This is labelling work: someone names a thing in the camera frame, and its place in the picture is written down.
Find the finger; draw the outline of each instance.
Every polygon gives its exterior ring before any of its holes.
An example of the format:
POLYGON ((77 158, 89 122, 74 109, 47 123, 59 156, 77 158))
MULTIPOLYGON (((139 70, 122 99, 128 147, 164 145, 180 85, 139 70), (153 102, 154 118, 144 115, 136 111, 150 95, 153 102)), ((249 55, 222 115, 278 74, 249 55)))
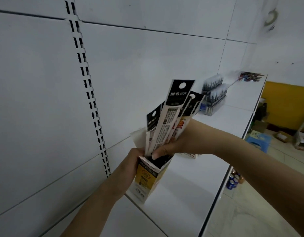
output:
POLYGON ((157 159, 163 155, 171 155, 177 152, 176 150, 176 143, 169 143, 166 145, 163 145, 159 148, 157 148, 153 153, 152 153, 152 159, 157 159))

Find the m&g logo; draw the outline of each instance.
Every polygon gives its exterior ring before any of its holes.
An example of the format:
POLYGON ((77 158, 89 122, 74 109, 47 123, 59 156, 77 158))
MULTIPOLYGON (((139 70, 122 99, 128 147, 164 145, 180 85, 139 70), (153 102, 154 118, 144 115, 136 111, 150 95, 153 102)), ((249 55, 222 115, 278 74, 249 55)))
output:
POLYGON ((146 171, 146 170, 142 170, 142 175, 147 178, 147 179, 150 179, 150 174, 146 171))

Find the hang hole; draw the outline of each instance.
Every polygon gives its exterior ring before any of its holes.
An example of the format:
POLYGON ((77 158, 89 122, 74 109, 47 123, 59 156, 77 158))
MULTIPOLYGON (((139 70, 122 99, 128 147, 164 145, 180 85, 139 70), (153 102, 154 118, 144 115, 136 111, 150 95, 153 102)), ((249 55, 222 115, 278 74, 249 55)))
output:
POLYGON ((81 62, 82 62, 82 59, 80 59, 80 54, 77 53, 77 55, 78 55, 78 61, 79 61, 79 63, 81 63, 81 62))
POLYGON ((77 40, 76 38, 74 37, 74 43, 75 43, 75 47, 78 48, 78 45, 77 45, 77 40))
POLYGON ((84 48, 83 40, 82 40, 81 38, 79 38, 79 43, 80 43, 80 47, 81 47, 81 48, 84 48))
POLYGON ((83 59, 84 59, 84 62, 87 62, 85 53, 83 53, 83 59))
POLYGON ((71 29, 72 29, 72 32, 74 32, 73 23, 72 23, 72 21, 71 21, 71 20, 70 20, 69 22, 70 22, 70 24, 71 24, 71 29))
POLYGON ((67 10, 67 14, 70 14, 70 8, 68 7, 68 2, 65 1, 65 4, 66 4, 66 10, 67 10))
POLYGON ((72 4, 72 9, 73 9, 73 14, 76 15, 75 4, 73 2, 71 2, 71 4, 72 4))
POLYGON ((181 83, 180 85, 179 85, 179 88, 180 89, 183 89, 183 88, 185 88, 186 87, 186 83, 185 82, 183 82, 183 83, 181 83))
POLYGON ((78 21, 75 21, 75 24, 76 24, 77 32, 80 32, 80 28, 79 28, 79 23, 78 23, 78 21))

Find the tiled floor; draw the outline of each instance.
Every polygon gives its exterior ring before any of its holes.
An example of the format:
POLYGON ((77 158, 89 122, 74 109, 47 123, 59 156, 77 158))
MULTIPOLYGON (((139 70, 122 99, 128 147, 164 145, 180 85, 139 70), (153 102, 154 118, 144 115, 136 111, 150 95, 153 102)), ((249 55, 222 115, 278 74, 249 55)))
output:
MULTIPOLYGON (((304 174, 304 151, 272 139, 268 154, 304 174)), ((277 211, 244 182, 225 189, 216 205, 205 237, 297 237, 300 236, 277 211)))

